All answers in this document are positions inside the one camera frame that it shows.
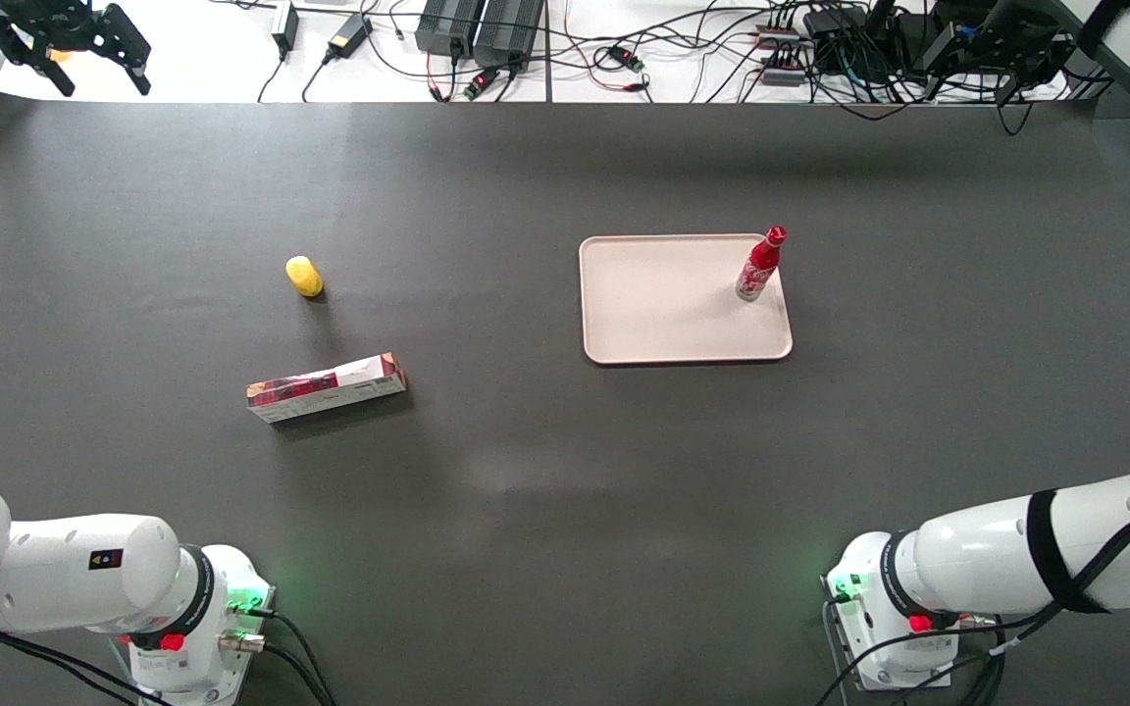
box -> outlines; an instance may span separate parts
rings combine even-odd
[[[249,384],[247,410],[271,424],[403,390],[408,390],[405,372],[393,354],[383,352],[314,374]]]

red bottle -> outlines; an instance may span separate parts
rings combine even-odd
[[[748,253],[744,271],[734,282],[734,293],[740,299],[757,300],[762,296],[762,289],[766,289],[770,277],[779,269],[779,247],[784,241],[788,241],[788,228],[772,227],[765,241],[758,242],[753,253]]]

power adapter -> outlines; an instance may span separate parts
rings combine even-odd
[[[355,50],[359,49],[364,44],[364,41],[368,38],[368,33],[371,32],[373,32],[373,26],[368,24],[368,18],[364,17],[363,12],[355,12],[333,33],[325,54],[339,59],[350,58],[355,53]]]
[[[299,12],[290,0],[281,0],[278,11],[272,14],[272,28],[269,35],[278,45],[278,53],[286,59],[286,53],[295,49],[295,32],[299,28]]]

cable connector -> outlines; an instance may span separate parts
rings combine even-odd
[[[498,76],[499,69],[484,69],[479,76],[473,77],[470,85],[464,87],[464,97],[470,101],[479,97],[479,95],[486,93],[487,88],[490,88],[490,85],[495,82],[495,79]]]
[[[632,71],[640,72],[643,70],[644,63],[641,62],[640,56],[636,56],[632,50],[620,49],[618,45],[612,45],[609,46],[609,49],[606,49],[605,52],[606,54],[609,54],[615,62],[621,63],[623,67],[628,68]]]
[[[264,652],[264,636],[252,635],[242,630],[225,630],[216,638],[216,648],[227,652],[247,652],[259,654]]]

bottle cap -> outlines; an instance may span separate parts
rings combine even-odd
[[[771,245],[782,245],[784,241],[788,241],[788,228],[771,227],[766,233],[766,242]]]

